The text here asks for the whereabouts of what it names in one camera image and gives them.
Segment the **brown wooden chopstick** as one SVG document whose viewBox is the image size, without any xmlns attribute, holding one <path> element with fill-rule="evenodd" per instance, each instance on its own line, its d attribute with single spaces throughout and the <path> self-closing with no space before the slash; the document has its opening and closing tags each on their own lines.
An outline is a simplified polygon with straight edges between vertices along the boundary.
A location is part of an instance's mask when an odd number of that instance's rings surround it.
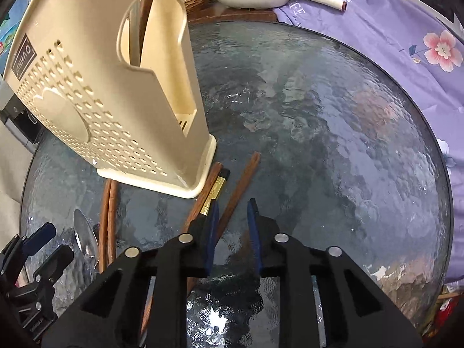
<svg viewBox="0 0 464 348">
<path fill-rule="evenodd" d="M 187 233 L 190 227 L 190 223 L 199 215 L 201 208 L 203 207 L 209 193 L 211 192 L 217 177 L 219 177 L 222 167 L 223 165 L 220 162 L 215 162 L 212 165 L 209 175 L 204 183 L 204 187 L 201 190 L 200 194 L 198 195 L 197 200 L 195 201 L 193 207 L 191 208 L 190 213 L 188 214 L 185 220 L 185 223 L 182 227 L 181 233 Z M 142 327 L 141 327 L 142 335 L 146 332 L 146 329 L 148 327 L 152 300 L 153 300 L 153 297 L 150 296 L 149 301 L 147 302 L 144 314 L 143 314 Z"/>
<path fill-rule="evenodd" d="M 256 169 L 260 163 L 260 159 L 261 159 L 261 154 L 259 152 L 254 152 L 250 160 L 247 162 L 246 167 L 242 171 L 242 175 L 238 183 L 236 184 L 231 194 L 231 197 L 229 198 L 227 205 L 220 217 L 218 228 L 217 228 L 217 233 L 215 237 L 216 243 L 219 242 L 222 234 L 226 230 L 228 223 L 233 216 L 233 212 L 238 206 L 245 191 L 249 187 L 249 184 L 251 183 L 251 180 L 253 179 L 253 175 L 255 174 Z"/>
<path fill-rule="evenodd" d="M 118 183 L 111 181 L 108 201 L 108 223 L 107 223 L 107 255 L 108 265 L 116 259 L 116 208 L 117 208 Z"/>
<path fill-rule="evenodd" d="M 105 181 L 101 211 L 100 211 L 100 222 L 99 222 L 99 236 L 98 236 L 98 269 L 99 273 L 103 273 L 107 267 L 107 225 L 108 225 L 108 205 L 111 190 L 110 179 Z"/>
</svg>

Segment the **metal spoon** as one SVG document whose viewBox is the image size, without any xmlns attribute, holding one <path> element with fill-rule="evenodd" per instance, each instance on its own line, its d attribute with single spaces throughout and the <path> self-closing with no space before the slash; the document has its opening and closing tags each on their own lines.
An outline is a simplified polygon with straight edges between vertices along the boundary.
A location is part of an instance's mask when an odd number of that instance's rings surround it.
<svg viewBox="0 0 464 348">
<path fill-rule="evenodd" d="M 90 263 L 90 268 L 96 272 L 98 265 L 98 243 L 89 221 L 80 209 L 73 212 L 75 239 L 83 258 Z"/>
</svg>

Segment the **black gold-banded chopstick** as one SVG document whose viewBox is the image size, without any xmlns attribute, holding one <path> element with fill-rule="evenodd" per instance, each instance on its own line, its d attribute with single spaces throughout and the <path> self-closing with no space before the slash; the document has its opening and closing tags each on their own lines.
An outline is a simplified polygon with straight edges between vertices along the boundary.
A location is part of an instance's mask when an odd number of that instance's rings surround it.
<svg viewBox="0 0 464 348">
<path fill-rule="evenodd" d="M 211 192 L 209 193 L 203 207 L 201 208 L 201 211 L 197 217 L 200 216 L 206 216 L 209 212 L 209 206 L 211 203 L 211 200 L 216 200 L 219 198 L 220 193 L 222 192 L 222 189 L 224 188 L 228 178 L 230 177 L 230 171 L 225 168 L 224 166 L 222 167 L 222 170 L 220 171 L 219 177 L 217 177 L 215 184 L 213 185 L 213 188 Z"/>
</svg>

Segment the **round glass table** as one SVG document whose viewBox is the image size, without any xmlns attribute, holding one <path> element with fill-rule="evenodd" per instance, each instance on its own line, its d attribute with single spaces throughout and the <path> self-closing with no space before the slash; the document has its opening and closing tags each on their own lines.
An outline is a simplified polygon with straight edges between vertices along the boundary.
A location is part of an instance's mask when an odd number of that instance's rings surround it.
<svg viewBox="0 0 464 348">
<path fill-rule="evenodd" d="M 215 160 L 231 171 L 221 208 L 251 155 L 261 160 L 217 244 L 212 276 L 188 298 L 187 347 L 278 347 L 278 279 L 253 273 L 250 197 L 303 244 L 343 249 L 420 328 L 446 272 L 452 207 L 438 140 L 410 98 L 364 56 L 302 29 L 209 23 L 194 25 L 190 38 Z M 75 253 L 56 285 L 58 315 L 90 283 L 72 215 L 80 209 L 96 229 L 103 185 L 87 161 L 43 134 L 21 228 L 57 229 L 27 262 L 29 276 L 60 244 Z M 118 253 L 161 246 L 193 204 L 119 185 Z"/>
</svg>

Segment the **white water dispenser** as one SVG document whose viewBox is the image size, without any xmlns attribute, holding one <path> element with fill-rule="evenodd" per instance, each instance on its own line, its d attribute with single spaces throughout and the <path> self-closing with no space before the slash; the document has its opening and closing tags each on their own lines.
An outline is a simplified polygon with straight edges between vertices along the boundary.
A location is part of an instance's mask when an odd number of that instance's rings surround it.
<svg viewBox="0 0 464 348">
<path fill-rule="evenodd" d="M 42 124 L 29 112 L 3 79 L 1 79 L 0 92 L 1 121 L 30 153 L 35 153 L 42 138 Z"/>
</svg>

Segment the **beige plastic utensil holder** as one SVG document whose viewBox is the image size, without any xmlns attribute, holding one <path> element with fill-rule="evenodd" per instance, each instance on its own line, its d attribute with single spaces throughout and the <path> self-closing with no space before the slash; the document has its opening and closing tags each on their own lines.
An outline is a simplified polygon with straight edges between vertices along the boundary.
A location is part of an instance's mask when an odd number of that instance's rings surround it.
<svg viewBox="0 0 464 348">
<path fill-rule="evenodd" d="M 216 140 L 182 0 L 31 0 L 4 78 L 100 176 L 185 199 L 203 188 Z"/>
</svg>

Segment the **dark wooden counter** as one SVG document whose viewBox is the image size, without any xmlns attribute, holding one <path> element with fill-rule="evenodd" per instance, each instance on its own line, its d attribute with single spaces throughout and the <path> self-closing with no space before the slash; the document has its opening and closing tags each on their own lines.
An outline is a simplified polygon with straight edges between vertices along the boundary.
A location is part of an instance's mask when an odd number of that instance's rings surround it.
<svg viewBox="0 0 464 348">
<path fill-rule="evenodd" d="M 188 24 L 215 23 L 223 21 L 277 22 L 273 10 L 247 10 L 224 6 L 219 2 L 209 2 L 199 10 L 187 14 Z"/>
</svg>

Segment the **purple floral cloth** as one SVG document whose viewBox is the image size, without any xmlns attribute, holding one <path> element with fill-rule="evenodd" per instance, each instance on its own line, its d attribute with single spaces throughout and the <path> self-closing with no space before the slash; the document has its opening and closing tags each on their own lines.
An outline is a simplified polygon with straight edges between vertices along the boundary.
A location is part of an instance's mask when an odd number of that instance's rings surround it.
<svg viewBox="0 0 464 348">
<path fill-rule="evenodd" d="M 433 129 L 452 185 L 454 237 L 445 280 L 463 283 L 463 43 L 408 0 L 341 0 L 344 12 L 306 0 L 274 9 L 279 22 L 351 46 L 388 72 Z"/>
</svg>

